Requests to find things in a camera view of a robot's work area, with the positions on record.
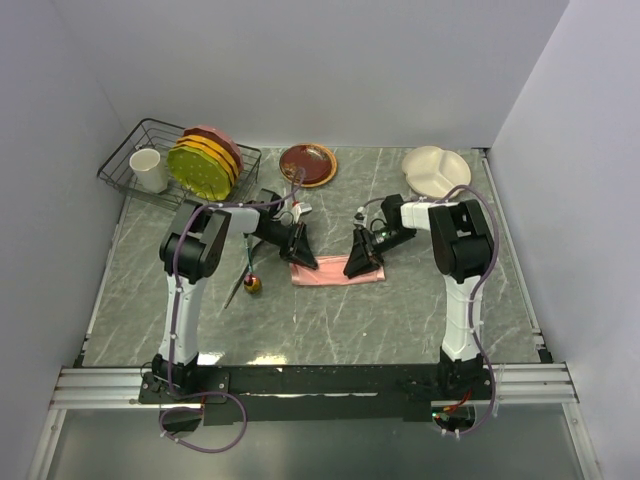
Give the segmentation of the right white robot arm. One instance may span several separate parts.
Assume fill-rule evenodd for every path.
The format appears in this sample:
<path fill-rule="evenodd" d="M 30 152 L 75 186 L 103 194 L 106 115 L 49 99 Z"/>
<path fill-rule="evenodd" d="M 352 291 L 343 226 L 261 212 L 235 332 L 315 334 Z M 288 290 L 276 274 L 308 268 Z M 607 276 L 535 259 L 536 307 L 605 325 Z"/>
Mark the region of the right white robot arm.
<path fill-rule="evenodd" d="M 353 279 L 380 269 L 383 254 L 415 237 L 430 234 L 432 253 L 446 289 L 446 326 L 436 368 L 436 387 L 452 399 L 484 381 L 479 347 L 484 283 L 495 264 L 496 246 L 480 202 L 408 201 L 383 198 L 385 225 L 367 227 L 362 210 L 354 217 L 353 244 L 343 274 Z"/>

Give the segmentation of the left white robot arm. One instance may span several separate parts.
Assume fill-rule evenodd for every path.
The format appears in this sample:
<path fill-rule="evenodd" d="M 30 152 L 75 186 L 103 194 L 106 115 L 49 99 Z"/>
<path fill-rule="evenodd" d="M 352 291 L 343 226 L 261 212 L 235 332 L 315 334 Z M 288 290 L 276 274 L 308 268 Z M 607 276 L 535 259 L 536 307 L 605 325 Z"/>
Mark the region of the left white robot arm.
<path fill-rule="evenodd" d="M 285 262 L 318 268 L 306 224 L 285 226 L 275 219 L 283 204 L 278 194 L 263 189 L 258 199 L 248 203 L 186 200 L 176 211 L 159 248 L 168 303 L 162 341 L 151 361 L 153 376 L 173 400 L 185 402 L 197 393 L 201 303 L 228 236 L 254 236 L 277 247 Z"/>

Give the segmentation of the pink satin napkin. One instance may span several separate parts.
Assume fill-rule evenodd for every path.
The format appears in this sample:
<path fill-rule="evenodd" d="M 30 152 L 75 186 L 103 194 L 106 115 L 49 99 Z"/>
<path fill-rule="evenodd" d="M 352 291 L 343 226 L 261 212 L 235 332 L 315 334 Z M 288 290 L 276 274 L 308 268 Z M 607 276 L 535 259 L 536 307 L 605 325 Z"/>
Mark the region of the pink satin napkin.
<path fill-rule="evenodd" d="M 348 256 L 322 256 L 317 260 L 318 268 L 311 269 L 291 263 L 291 281 L 296 286 L 350 286 L 357 284 L 376 283 L 386 280 L 385 271 L 379 268 L 374 272 L 348 278 L 343 274 Z"/>

